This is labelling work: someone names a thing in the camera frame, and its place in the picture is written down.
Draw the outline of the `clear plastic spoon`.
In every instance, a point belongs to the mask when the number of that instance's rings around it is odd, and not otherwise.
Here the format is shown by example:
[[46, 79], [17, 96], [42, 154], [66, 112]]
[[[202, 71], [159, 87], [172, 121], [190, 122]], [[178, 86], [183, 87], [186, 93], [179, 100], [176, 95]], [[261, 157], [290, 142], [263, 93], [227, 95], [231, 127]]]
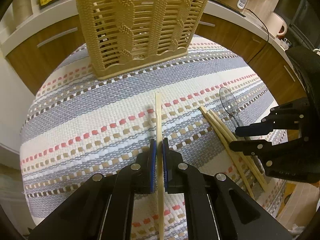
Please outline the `clear plastic spoon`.
[[227, 87], [221, 87], [219, 97], [224, 110], [235, 120], [237, 126], [243, 126], [243, 122], [239, 118], [238, 102], [232, 91]]

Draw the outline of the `beige plastic utensil basket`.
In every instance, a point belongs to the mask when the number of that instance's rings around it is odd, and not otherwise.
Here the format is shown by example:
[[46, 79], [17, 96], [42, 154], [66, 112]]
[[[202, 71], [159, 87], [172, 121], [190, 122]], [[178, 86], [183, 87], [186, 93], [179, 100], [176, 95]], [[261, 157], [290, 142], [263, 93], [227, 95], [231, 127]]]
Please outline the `beige plastic utensil basket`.
[[207, 2], [76, 0], [97, 79], [187, 55]]

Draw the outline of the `striped woven cloth mat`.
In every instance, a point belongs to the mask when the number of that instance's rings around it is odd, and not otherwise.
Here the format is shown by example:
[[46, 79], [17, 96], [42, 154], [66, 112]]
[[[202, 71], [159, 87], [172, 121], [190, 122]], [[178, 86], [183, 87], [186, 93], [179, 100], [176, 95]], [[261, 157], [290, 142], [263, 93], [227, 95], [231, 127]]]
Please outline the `striped woven cloth mat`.
[[99, 81], [86, 45], [71, 53], [36, 93], [21, 129], [24, 195], [39, 225], [95, 173], [113, 175], [147, 151], [156, 136], [155, 93], [161, 94], [162, 134], [201, 172], [224, 173], [275, 216], [284, 181], [266, 178], [267, 191], [239, 157], [231, 158], [200, 107], [231, 130], [219, 89], [227, 87], [244, 125], [277, 105], [261, 78], [238, 55], [194, 36], [186, 56]]

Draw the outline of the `white pink electric kettle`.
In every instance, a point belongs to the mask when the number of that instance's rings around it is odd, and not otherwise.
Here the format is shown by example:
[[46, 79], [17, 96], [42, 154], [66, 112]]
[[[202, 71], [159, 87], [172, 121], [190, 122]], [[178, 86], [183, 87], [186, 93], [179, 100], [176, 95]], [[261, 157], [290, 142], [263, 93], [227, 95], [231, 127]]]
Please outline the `white pink electric kettle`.
[[273, 37], [284, 36], [287, 33], [287, 23], [275, 12], [269, 14], [265, 24]]

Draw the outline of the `wooden lower cabinets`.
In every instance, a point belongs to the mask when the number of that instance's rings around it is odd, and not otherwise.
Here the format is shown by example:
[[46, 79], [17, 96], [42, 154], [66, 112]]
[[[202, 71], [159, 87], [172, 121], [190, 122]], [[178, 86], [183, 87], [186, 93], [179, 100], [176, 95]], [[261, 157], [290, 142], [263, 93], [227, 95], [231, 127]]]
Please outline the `wooden lower cabinets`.
[[[203, 14], [196, 34], [231, 50], [259, 75], [278, 104], [306, 96], [294, 71], [274, 46], [249, 30]], [[18, 45], [7, 56], [19, 77], [36, 94], [53, 70], [84, 44], [78, 16], [57, 22]]]

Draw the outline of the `tan cylindrical canister white lid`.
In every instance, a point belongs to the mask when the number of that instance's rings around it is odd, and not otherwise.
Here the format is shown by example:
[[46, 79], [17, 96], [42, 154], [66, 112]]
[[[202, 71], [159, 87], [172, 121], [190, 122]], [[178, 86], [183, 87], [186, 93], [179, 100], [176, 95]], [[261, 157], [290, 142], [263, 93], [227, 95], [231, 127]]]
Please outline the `tan cylindrical canister white lid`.
[[12, 13], [16, 25], [20, 25], [32, 14], [31, 0], [13, 0]]

